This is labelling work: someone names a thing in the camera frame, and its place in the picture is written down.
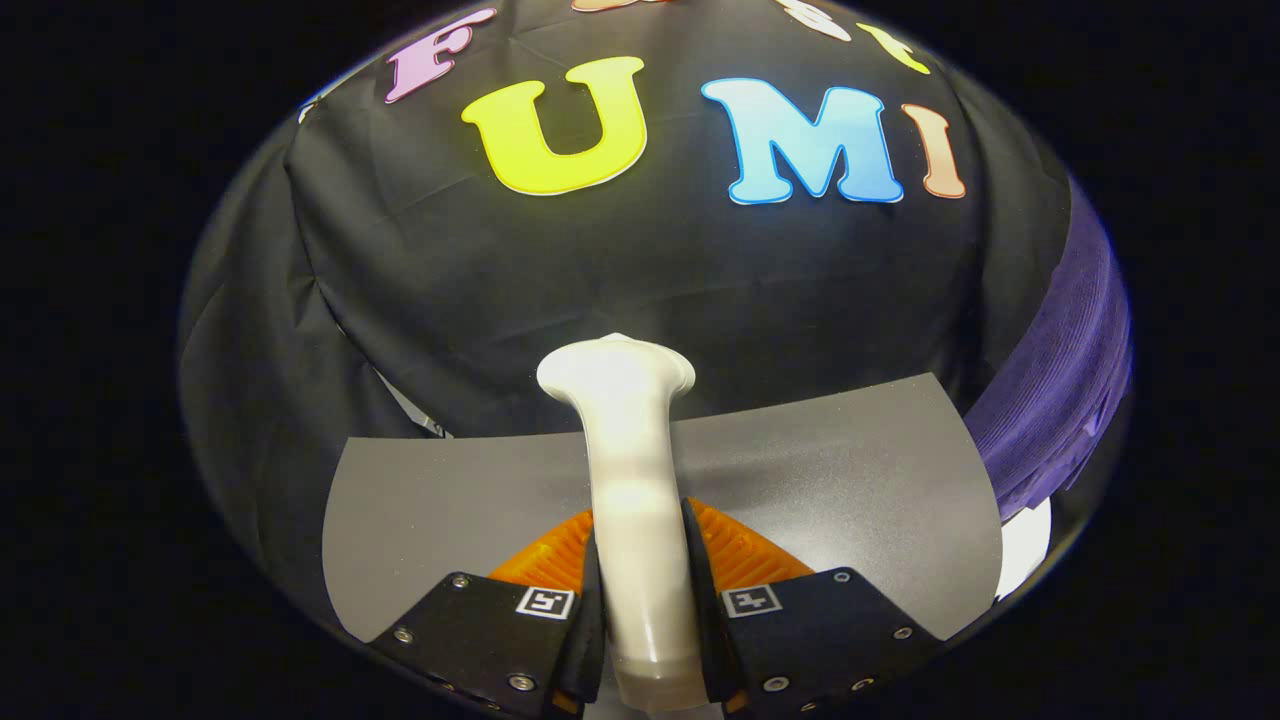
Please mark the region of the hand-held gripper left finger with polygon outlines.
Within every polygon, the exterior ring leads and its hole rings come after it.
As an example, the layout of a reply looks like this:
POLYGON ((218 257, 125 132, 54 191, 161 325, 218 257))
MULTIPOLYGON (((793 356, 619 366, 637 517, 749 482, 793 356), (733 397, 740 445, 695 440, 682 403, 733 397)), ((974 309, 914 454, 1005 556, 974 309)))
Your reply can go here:
POLYGON ((445 574, 371 648, 492 719, 581 719, 605 670, 605 609, 581 511, 481 577, 445 574))

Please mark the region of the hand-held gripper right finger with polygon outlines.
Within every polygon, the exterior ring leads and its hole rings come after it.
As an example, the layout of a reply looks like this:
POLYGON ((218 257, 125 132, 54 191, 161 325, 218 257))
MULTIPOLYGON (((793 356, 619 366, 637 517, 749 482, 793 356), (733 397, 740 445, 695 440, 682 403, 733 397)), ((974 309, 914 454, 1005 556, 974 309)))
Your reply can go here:
POLYGON ((918 670, 945 642, 851 568, 814 571, 682 501, 701 675, 726 716, 809 716, 918 670))

